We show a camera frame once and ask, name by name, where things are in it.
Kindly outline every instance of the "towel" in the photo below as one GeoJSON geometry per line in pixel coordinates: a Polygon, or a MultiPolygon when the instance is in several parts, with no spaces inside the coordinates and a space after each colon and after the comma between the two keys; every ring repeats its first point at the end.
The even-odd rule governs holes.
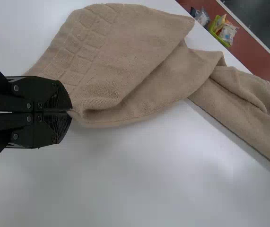
{"type": "Polygon", "coordinates": [[[193,26],[141,5],[77,9],[25,75],[60,80],[86,127],[141,121],[189,98],[270,160],[270,84],[228,67],[222,52],[187,48],[193,26]]]}

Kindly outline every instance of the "white tabletop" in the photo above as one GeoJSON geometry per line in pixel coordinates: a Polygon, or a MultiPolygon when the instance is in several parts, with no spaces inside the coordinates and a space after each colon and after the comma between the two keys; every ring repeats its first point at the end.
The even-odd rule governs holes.
{"type": "MultiPolygon", "coordinates": [[[[174,0],[117,0],[188,15],[174,0]]],[[[0,70],[18,76],[68,14],[97,0],[0,0],[0,70]]],[[[196,23],[189,47],[221,50],[196,23]]],[[[0,154],[0,227],[268,227],[270,162],[189,100],[113,129],[0,154]]]]}

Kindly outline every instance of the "screw head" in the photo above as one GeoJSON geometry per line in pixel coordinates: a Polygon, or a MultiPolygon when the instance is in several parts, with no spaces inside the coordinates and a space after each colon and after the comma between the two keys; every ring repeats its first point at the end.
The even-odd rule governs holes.
{"type": "Polygon", "coordinates": [[[18,139],[18,134],[15,133],[15,134],[13,135],[13,139],[14,139],[14,140],[17,140],[17,139],[18,139]]]}
{"type": "Polygon", "coordinates": [[[14,91],[19,91],[18,85],[14,85],[14,91]]]}
{"type": "Polygon", "coordinates": [[[42,109],[42,104],[41,103],[37,103],[38,109],[42,109]]]}
{"type": "Polygon", "coordinates": [[[56,137],[55,136],[52,136],[52,142],[56,143],[56,137]]]}
{"type": "Polygon", "coordinates": [[[42,117],[40,115],[37,116],[37,121],[38,121],[38,123],[42,122],[42,117]]]}

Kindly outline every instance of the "plastic package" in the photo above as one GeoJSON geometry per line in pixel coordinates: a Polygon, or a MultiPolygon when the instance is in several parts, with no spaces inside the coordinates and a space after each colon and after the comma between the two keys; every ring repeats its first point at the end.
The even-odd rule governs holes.
{"type": "Polygon", "coordinates": [[[224,24],[221,30],[221,33],[219,34],[219,37],[227,42],[229,45],[233,44],[234,36],[238,31],[238,27],[233,26],[231,24],[224,24]]]}
{"type": "Polygon", "coordinates": [[[204,7],[202,7],[200,13],[195,16],[195,19],[201,24],[203,27],[206,27],[208,23],[210,22],[210,17],[205,11],[204,7]]]}
{"type": "Polygon", "coordinates": [[[217,33],[219,30],[222,29],[224,23],[226,20],[226,14],[220,16],[220,18],[216,21],[215,26],[214,26],[214,32],[217,33]]]}

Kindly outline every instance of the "yellow package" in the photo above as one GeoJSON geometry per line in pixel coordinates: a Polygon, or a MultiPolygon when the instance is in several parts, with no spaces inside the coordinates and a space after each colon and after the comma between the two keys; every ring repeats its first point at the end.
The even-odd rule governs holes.
{"type": "Polygon", "coordinates": [[[215,26],[214,26],[214,32],[217,33],[219,30],[222,29],[224,23],[225,23],[225,20],[226,20],[226,14],[222,15],[215,23],[215,26]]]}

